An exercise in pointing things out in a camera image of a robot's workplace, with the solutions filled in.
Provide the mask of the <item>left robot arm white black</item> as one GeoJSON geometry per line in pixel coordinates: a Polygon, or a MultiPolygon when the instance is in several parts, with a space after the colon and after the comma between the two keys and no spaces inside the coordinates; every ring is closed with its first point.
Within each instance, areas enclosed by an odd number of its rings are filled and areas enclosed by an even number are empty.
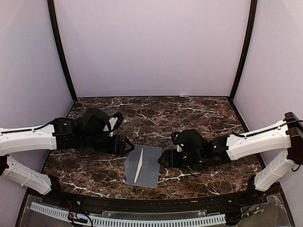
{"type": "Polygon", "coordinates": [[[32,150],[91,148],[108,154],[125,155],[134,150],[134,145],[126,136],[114,133],[123,119],[121,113],[109,117],[102,110],[90,108],[74,120],[61,117],[36,127],[1,129],[0,175],[48,195],[56,206],[63,206],[67,196],[62,192],[59,180],[19,163],[11,154],[32,150]]]}

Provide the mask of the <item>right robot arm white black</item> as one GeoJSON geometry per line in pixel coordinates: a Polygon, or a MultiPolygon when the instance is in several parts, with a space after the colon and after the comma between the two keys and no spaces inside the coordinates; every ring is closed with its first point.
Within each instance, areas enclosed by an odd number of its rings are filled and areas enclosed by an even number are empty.
{"type": "Polygon", "coordinates": [[[158,162],[163,167],[189,168],[219,166],[240,158],[280,149],[281,152],[261,172],[250,178],[250,188],[242,202],[252,205],[289,170],[303,165],[303,122],[292,112],[284,119],[259,130],[216,137],[207,141],[196,130],[171,134],[176,149],[163,151],[158,162]]]}

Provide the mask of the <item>beige letter sheet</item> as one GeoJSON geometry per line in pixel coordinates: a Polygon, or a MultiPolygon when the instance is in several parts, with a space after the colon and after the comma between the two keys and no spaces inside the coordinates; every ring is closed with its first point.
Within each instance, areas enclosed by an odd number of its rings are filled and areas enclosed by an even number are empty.
{"type": "Polygon", "coordinates": [[[139,161],[138,161],[138,166],[137,166],[136,174],[135,174],[135,177],[134,177],[134,183],[137,182],[140,170],[141,170],[142,165],[143,165],[143,150],[144,150],[144,148],[142,147],[141,153],[140,153],[140,158],[139,158],[139,161]]]}

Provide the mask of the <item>grey paper envelope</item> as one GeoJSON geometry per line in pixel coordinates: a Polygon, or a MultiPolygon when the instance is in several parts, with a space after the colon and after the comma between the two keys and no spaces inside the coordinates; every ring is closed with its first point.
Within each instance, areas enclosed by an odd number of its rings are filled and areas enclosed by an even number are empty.
{"type": "Polygon", "coordinates": [[[124,161],[126,183],[132,186],[156,189],[158,187],[158,179],[160,174],[160,164],[158,158],[162,155],[162,148],[145,145],[136,145],[124,161]],[[142,147],[143,165],[139,173],[137,182],[134,183],[138,161],[142,147]]]}

